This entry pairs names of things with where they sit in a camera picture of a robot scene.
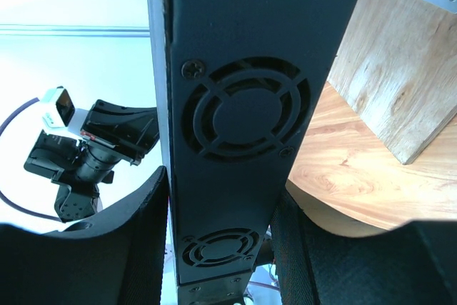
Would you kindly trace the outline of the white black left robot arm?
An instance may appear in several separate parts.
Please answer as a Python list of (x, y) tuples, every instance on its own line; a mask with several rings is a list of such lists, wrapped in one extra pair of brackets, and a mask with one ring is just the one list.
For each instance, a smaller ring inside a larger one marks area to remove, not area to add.
[(159, 140), (157, 110), (97, 100), (90, 110), (72, 100), (45, 101), (44, 129), (24, 163), (58, 185), (54, 210), (66, 223), (100, 210), (99, 184), (110, 184), (120, 161), (138, 166)]

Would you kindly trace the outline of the dark blue network switch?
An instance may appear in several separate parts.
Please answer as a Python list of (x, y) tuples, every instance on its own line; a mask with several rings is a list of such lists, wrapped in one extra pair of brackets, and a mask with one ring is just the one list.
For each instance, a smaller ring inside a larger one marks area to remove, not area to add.
[(178, 302), (242, 302), (357, 0), (147, 1)]

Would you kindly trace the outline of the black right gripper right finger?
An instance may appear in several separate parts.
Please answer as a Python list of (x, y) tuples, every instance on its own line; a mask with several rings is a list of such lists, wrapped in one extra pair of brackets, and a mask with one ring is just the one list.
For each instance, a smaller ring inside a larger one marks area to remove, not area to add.
[(456, 303), (454, 221), (339, 236), (313, 223), (283, 191), (271, 230), (283, 304)]

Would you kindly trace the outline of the wooden switch stand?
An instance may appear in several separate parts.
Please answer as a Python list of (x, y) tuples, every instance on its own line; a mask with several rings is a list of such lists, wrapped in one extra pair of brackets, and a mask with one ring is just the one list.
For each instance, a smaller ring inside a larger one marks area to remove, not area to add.
[(328, 80), (413, 163), (456, 115), (456, 0), (358, 0)]

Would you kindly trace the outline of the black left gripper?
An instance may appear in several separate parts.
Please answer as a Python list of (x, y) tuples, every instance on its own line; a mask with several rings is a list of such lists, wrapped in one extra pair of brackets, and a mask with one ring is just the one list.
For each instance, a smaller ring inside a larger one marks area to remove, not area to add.
[(119, 106), (99, 99), (86, 115), (80, 133), (93, 145), (138, 166), (159, 141), (157, 109)]

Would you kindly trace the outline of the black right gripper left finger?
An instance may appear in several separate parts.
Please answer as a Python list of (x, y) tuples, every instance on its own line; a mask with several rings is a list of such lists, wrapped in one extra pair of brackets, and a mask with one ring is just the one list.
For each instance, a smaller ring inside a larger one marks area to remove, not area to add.
[(160, 166), (136, 191), (64, 231), (1, 225), (2, 304), (159, 304), (168, 177)]

